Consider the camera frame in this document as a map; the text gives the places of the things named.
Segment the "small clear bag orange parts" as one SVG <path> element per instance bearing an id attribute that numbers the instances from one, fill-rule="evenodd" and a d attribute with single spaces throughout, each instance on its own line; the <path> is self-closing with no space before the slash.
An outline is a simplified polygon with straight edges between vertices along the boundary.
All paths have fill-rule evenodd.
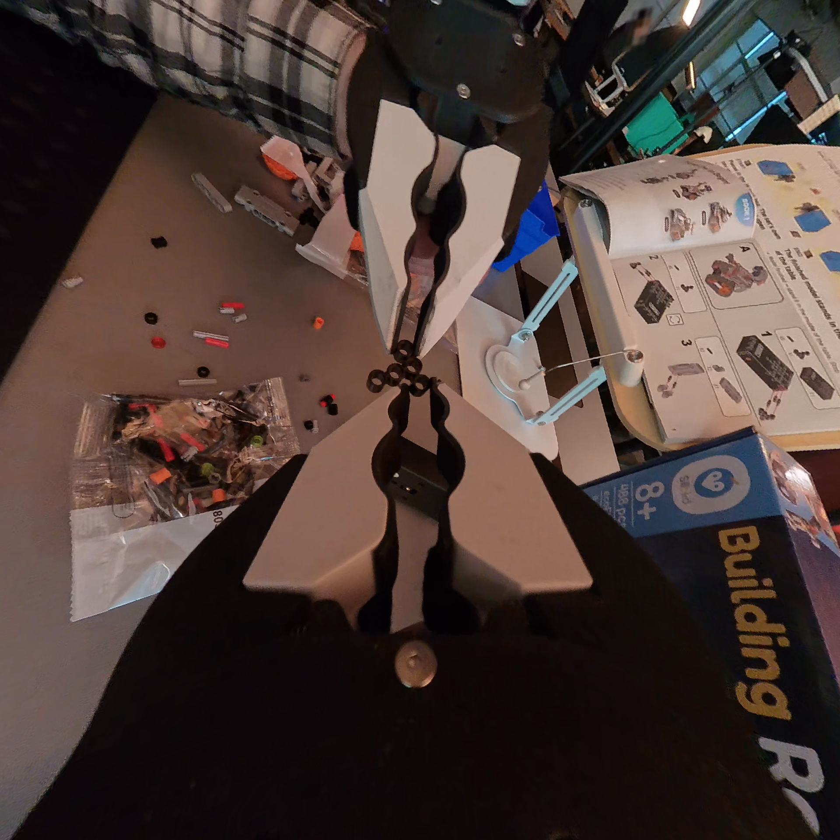
<path id="1" fill-rule="evenodd" d="M 349 220 L 341 161 L 305 153 L 289 140 L 273 136 L 260 147 L 268 171 L 284 182 L 291 211 L 313 229 L 300 256 L 346 283 L 368 290 L 361 235 Z"/>

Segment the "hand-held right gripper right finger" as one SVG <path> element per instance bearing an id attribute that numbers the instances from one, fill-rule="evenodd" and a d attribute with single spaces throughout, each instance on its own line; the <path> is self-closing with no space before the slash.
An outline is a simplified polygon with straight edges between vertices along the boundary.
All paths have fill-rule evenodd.
<path id="1" fill-rule="evenodd" d="M 592 575 L 532 453 L 447 385 L 429 390 L 446 494 L 424 566 L 423 618 L 472 634 L 494 609 L 586 592 Z"/>

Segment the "green crate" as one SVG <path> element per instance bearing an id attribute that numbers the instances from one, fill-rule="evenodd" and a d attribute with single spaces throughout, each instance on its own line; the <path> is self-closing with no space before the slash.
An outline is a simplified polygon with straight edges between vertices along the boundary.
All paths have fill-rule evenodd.
<path id="1" fill-rule="evenodd" d="M 677 111 L 660 92 L 623 132 L 630 151 L 638 158 L 670 153 L 679 145 L 682 130 Z"/>

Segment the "grey desk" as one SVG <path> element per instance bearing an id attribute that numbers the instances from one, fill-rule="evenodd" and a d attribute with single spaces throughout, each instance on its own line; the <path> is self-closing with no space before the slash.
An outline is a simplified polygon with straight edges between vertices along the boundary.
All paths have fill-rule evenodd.
<path id="1" fill-rule="evenodd" d="M 2 387 L 2 838 L 13 835 L 75 748 L 151 598 L 70 620 L 69 471 L 78 421 L 100 394 L 174 395 L 205 366 L 215 389 L 282 378 L 301 450 L 377 395 L 387 355 L 367 291 L 315 266 L 285 234 L 237 206 L 242 185 L 289 206 L 264 139 L 243 123 L 159 99 L 59 275 Z M 168 246 L 152 247 L 165 236 Z M 248 320 L 218 313 L 241 301 Z M 312 327 L 315 317 L 325 323 Z M 229 337 L 221 349 L 193 331 Z M 151 338 L 162 336 L 162 350 Z M 299 374 L 311 381 L 301 384 Z M 319 399 L 335 394 L 337 416 Z"/>

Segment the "light grey thin beam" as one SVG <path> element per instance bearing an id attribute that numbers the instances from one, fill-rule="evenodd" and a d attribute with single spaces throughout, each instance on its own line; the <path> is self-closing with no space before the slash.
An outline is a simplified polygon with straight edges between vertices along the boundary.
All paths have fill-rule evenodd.
<path id="1" fill-rule="evenodd" d="M 201 172 L 193 172 L 191 180 L 196 189 L 204 195 L 206 200 L 221 214 L 233 212 L 233 205 Z"/>

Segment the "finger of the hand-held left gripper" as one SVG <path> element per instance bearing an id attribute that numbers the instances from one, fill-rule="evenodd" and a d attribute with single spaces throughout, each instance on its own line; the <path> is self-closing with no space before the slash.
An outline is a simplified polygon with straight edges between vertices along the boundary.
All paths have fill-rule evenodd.
<path id="1" fill-rule="evenodd" d="M 444 336 L 497 258 L 519 164 L 495 144 L 469 150 L 441 187 L 428 229 L 438 251 L 415 334 L 419 358 Z"/>
<path id="2" fill-rule="evenodd" d="M 427 182 L 437 150 L 434 133 L 412 108 L 381 100 L 359 214 L 374 320 L 387 352 L 399 340 L 410 286 L 416 188 Z"/>

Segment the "blue toy kit box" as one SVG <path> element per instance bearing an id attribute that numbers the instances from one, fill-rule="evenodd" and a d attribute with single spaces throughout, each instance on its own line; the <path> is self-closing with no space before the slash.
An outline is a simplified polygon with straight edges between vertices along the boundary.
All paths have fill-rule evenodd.
<path id="1" fill-rule="evenodd" d="M 839 835 L 838 531 L 809 472 L 751 428 L 583 484 L 689 605 L 759 756 Z"/>

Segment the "clear bag of building parts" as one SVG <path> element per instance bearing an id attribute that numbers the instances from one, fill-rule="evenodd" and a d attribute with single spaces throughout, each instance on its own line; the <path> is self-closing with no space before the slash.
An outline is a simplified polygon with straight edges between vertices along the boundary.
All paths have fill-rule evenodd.
<path id="1" fill-rule="evenodd" d="M 301 447 L 279 377 L 186 395 L 102 395 L 70 469 L 70 620 L 154 596 Z"/>

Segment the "person's left forearm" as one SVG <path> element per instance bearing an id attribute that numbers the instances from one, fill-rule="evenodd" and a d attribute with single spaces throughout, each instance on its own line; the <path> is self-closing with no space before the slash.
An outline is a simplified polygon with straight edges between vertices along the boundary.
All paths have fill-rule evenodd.
<path id="1" fill-rule="evenodd" d="M 348 94 L 367 26 L 344 3 L 16 2 L 147 85 L 320 156 L 349 160 Z"/>

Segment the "black battery box block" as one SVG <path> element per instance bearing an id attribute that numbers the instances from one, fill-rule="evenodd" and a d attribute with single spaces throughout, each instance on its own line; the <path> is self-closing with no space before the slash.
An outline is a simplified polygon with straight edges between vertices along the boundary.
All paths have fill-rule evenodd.
<path id="1" fill-rule="evenodd" d="M 423 363 L 415 354 L 413 342 L 398 340 L 392 358 L 393 362 L 385 369 L 375 369 L 368 374 L 367 390 L 378 395 L 386 389 L 406 385 L 412 397 L 425 396 L 433 379 L 423 373 Z M 438 469 L 436 453 L 404 435 L 399 438 L 398 452 L 400 465 L 393 470 L 390 478 L 390 496 L 431 519 L 437 519 L 448 483 Z"/>

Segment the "blue plastic bin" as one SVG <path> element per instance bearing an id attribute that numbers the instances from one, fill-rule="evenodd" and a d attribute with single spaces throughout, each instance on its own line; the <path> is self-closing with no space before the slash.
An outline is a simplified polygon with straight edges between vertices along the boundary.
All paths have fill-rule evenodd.
<path id="1" fill-rule="evenodd" d="M 539 192 L 523 212 L 513 244 L 506 256 L 497 259 L 492 268 L 505 271 L 530 256 L 560 234 L 550 185 L 542 182 Z"/>

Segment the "grey holed beam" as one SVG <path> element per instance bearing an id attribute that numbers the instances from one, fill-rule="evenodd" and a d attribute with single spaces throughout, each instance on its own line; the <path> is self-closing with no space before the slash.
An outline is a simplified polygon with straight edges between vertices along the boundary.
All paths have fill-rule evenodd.
<path id="1" fill-rule="evenodd" d="M 247 185 L 242 185 L 234 196 L 236 203 L 246 212 L 290 237 L 298 230 L 299 220 L 283 206 Z"/>

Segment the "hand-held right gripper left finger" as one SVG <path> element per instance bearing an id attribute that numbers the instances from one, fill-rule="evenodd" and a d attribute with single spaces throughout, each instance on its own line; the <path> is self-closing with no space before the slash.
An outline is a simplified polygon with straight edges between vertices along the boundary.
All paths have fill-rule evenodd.
<path id="1" fill-rule="evenodd" d="M 305 458 L 244 578 L 256 592 L 334 601 L 352 625 L 392 630 L 399 543 L 388 488 L 411 396 L 390 388 Z"/>

